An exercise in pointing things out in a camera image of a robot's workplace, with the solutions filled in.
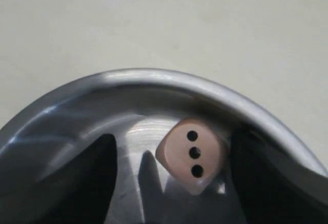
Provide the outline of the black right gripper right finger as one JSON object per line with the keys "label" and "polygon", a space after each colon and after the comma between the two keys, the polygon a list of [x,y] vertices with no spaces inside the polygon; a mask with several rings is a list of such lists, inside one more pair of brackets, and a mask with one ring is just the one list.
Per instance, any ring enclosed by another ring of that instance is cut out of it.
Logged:
{"label": "black right gripper right finger", "polygon": [[232,180],[247,223],[327,223],[327,177],[246,129],[232,134]]}

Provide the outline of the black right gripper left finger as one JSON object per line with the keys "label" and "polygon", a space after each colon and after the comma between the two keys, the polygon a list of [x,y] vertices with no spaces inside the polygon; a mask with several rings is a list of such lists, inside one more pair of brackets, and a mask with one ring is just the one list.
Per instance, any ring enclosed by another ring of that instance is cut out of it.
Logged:
{"label": "black right gripper left finger", "polygon": [[55,146],[17,143],[1,152],[1,223],[104,223],[117,175],[113,134],[50,163]]}

